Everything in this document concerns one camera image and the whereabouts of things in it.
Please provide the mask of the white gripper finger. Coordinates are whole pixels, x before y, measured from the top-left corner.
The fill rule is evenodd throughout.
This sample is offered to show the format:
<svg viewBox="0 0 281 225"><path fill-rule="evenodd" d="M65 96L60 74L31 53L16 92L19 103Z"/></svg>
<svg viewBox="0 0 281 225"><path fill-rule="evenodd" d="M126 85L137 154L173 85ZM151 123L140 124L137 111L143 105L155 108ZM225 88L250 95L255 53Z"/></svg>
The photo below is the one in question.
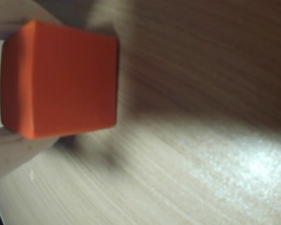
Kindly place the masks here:
<svg viewBox="0 0 281 225"><path fill-rule="evenodd" d="M0 40L31 20L61 22L33 0L0 0Z"/></svg>
<svg viewBox="0 0 281 225"><path fill-rule="evenodd" d="M58 137L28 139L4 127L0 128L0 178L52 147Z"/></svg>

